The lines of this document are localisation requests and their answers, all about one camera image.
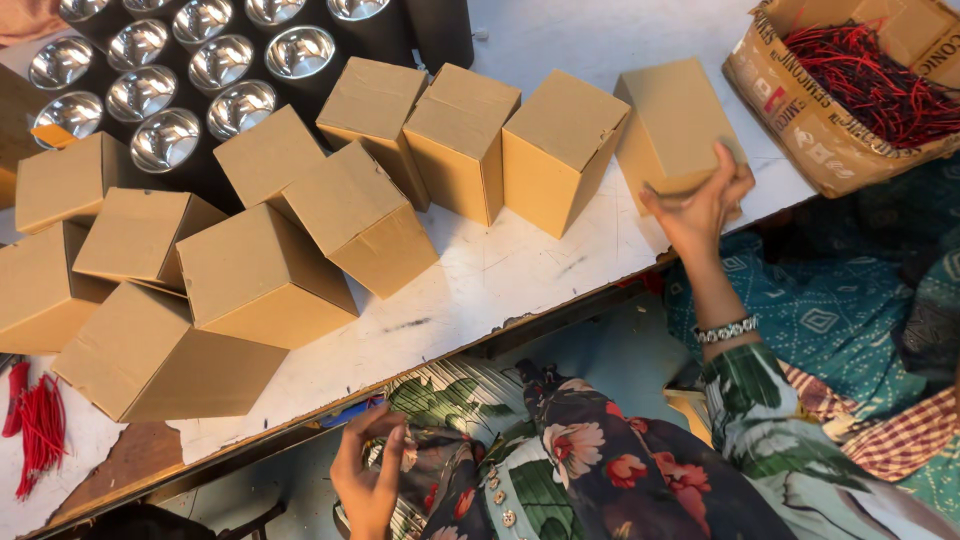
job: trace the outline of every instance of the silver bracelet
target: silver bracelet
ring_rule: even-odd
[[[697,338],[697,343],[716,343],[743,335],[748,331],[757,329],[756,315],[749,315],[742,321],[730,323],[725,327],[715,328],[713,330],[702,331],[699,328],[693,329],[693,336]]]

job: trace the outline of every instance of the black cylindrical light fixture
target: black cylindrical light fixture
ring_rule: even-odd
[[[350,56],[417,67],[400,0],[326,0]]]
[[[120,73],[152,63],[186,73],[189,59],[159,19],[141,19],[127,25],[110,42],[107,52],[107,63]]]
[[[267,70],[284,86],[281,92],[309,119],[320,114],[347,65],[330,32],[317,26],[295,26],[277,34],[264,56]]]
[[[27,79],[52,97],[77,90],[103,95],[113,77],[107,57],[79,36],[61,37],[44,45],[27,71]]]
[[[333,26],[326,0],[247,0],[244,11],[253,26],[270,36],[294,26],[313,25],[327,30]]]
[[[230,0],[190,0],[174,17],[174,37],[191,54],[218,36],[239,34],[253,39],[256,30],[237,6],[242,5]]]
[[[436,75],[445,63],[470,69],[473,30],[467,0],[406,0],[420,59]]]
[[[263,56],[256,54],[249,39],[235,34],[208,41],[194,53],[187,71],[190,83],[207,97],[239,81],[267,76]]]
[[[123,7],[135,19],[160,19],[172,23],[187,0],[123,0]]]
[[[123,142],[127,142],[123,130],[104,110],[104,103],[93,92],[78,90],[63,94],[40,110],[34,120],[34,128],[55,124],[76,138],[84,138],[95,132],[106,132]],[[53,146],[34,137],[36,144],[45,150],[55,150]]]
[[[270,84],[256,79],[241,81],[213,99],[206,112],[206,130],[227,142],[281,107],[283,103]]]
[[[110,41],[133,17],[121,0],[60,0],[60,18],[105,52]]]
[[[206,111],[206,99],[164,65],[143,65],[124,73],[107,91],[107,113],[128,136],[147,118],[164,109]]]
[[[136,129],[130,155],[140,170],[234,214],[243,210],[243,204],[213,158],[214,146],[213,137],[204,133],[196,114],[187,109],[165,109]]]

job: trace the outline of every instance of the white table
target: white table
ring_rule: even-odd
[[[743,217],[731,224],[742,227],[815,194],[720,73],[721,63],[750,24],[746,13],[755,3],[469,0],[474,29],[489,32],[488,40],[475,43],[473,69],[518,86],[527,96],[553,68],[612,91],[622,71],[698,56],[756,174],[756,189],[743,202]],[[17,54],[0,51],[0,61],[22,71],[37,47],[16,49]],[[247,416],[168,422],[180,430],[184,463],[208,459],[461,350],[508,320],[546,312],[618,282],[652,266],[668,247],[656,222],[640,219],[615,160],[597,195],[560,240],[509,209],[489,228],[437,206],[420,219],[441,253],[440,261],[386,301],[351,282],[360,319],[292,352]],[[0,381],[0,394],[6,388]],[[78,447],[72,435],[80,429],[103,433],[97,448]],[[70,424],[69,430],[74,445],[69,459],[76,460],[80,470],[89,470],[103,460],[117,427],[100,417],[87,419],[82,427]],[[4,460],[10,470],[3,476],[19,477],[16,452],[5,450],[10,445],[9,440],[0,441],[0,460],[11,457]],[[71,479],[60,481],[59,489],[42,489],[54,480],[62,479],[40,483],[41,496],[28,503],[29,511],[16,509],[12,490],[0,481],[0,514],[20,513],[16,527],[0,524],[0,538],[42,526],[79,483]]]

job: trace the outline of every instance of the brown cardboard box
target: brown cardboard box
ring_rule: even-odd
[[[63,220],[90,227],[111,187],[166,189],[133,165],[127,145],[103,132],[22,160],[16,172],[16,229],[36,233]]]
[[[116,422],[239,416],[288,351],[194,328],[178,296],[121,283],[52,369]]]
[[[387,298],[437,261],[410,202],[360,141],[330,156],[319,179],[283,190],[321,251]]]
[[[519,106],[519,88],[441,68],[403,127],[434,203],[492,225],[503,208],[500,128]]]
[[[111,187],[73,270],[183,293],[175,244],[225,219],[192,193]]]
[[[200,330],[297,349],[358,316],[343,272],[266,204],[177,243]]]
[[[960,16],[939,0],[764,0],[753,24],[724,62],[723,72],[757,121],[821,193],[840,197],[897,176],[960,148],[960,134],[915,148],[895,148],[851,116],[800,65],[782,39],[793,29],[877,25],[880,46],[896,61],[934,82],[958,76],[940,49]]]
[[[629,110],[554,69],[503,127],[504,203],[563,236],[600,187]]]
[[[58,222],[0,249],[0,351],[59,352],[113,290],[70,271],[85,238],[83,227]]]
[[[353,57],[317,118],[317,127],[337,150],[360,138],[419,211],[430,208],[430,195],[403,124],[425,88],[425,72]]]
[[[613,95],[632,107],[616,160],[641,215],[647,213],[639,199],[644,183],[660,195],[686,195],[710,177],[717,167],[714,141],[747,163],[696,58],[621,73]]]
[[[300,226],[280,191],[301,178],[314,178],[324,151],[293,107],[274,112],[215,148],[213,155],[244,208],[265,202]]]

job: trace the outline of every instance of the woman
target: woman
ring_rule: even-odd
[[[668,206],[650,189],[640,199],[684,261],[706,330],[708,408],[720,452],[669,423],[627,418],[585,381],[524,361],[517,367],[536,439],[502,437],[510,442],[484,455],[456,431],[405,428],[406,415],[386,406],[347,425],[331,477],[351,538],[387,537],[401,491],[425,516],[421,538],[530,538],[520,521],[536,516],[505,509],[518,478],[501,465],[537,451],[549,456],[575,513],[564,537],[960,538],[856,467],[804,414],[725,275],[720,232],[754,179],[736,176],[726,147],[715,150],[720,167],[690,199]],[[376,473],[365,468],[364,451],[383,436]]]

